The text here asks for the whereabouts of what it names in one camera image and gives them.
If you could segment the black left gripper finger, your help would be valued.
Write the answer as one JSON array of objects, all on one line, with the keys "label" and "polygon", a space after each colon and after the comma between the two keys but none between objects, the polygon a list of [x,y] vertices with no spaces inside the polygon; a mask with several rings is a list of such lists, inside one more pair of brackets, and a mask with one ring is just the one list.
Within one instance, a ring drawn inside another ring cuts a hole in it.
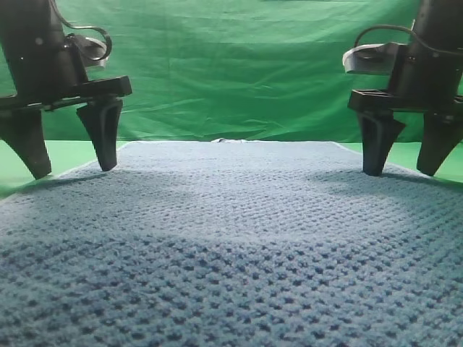
[{"label": "black left gripper finger", "polygon": [[451,151],[462,141],[462,104],[449,108],[420,108],[423,114],[422,142],[417,170],[434,176]]},{"label": "black left gripper finger", "polygon": [[394,118],[394,112],[357,112],[362,136],[362,170],[369,176],[380,176],[392,145],[405,128]]}]

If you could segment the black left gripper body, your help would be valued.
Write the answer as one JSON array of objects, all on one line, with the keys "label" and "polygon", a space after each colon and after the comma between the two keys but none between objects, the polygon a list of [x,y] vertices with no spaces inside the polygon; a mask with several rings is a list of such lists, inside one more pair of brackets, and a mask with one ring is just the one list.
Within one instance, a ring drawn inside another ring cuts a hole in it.
[{"label": "black left gripper body", "polygon": [[353,90],[348,106],[363,111],[421,112],[462,104],[462,1],[421,1],[383,90]]}]

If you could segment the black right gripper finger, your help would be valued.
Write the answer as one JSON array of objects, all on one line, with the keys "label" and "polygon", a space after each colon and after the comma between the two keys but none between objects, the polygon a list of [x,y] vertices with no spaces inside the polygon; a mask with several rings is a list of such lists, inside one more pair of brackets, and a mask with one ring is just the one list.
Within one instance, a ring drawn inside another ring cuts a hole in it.
[{"label": "black right gripper finger", "polygon": [[77,109],[102,171],[110,171],[117,165],[116,139],[122,106],[121,98],[108,98]]},{"label": "black right gripper finger", "polygon": [[40,110],[2,111],[1,139],[15,151],[34,179],[51,173]]}]

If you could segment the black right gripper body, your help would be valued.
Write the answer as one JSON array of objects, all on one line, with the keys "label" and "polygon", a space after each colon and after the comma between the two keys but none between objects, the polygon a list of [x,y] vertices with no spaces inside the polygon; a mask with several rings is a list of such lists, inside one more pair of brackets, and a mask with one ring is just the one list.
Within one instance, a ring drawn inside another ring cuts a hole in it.
[{"label": "black right gripper body", "polygon": [[[16,89],[1,98],[1,110],[50,106],[61,108],[86,101],[130,95],[129,77],[89,80],[75,33],[55,1],[2,1],[1,48]],[[103,36],[109,57],[112,40],[107,31],[90,26]]]}]

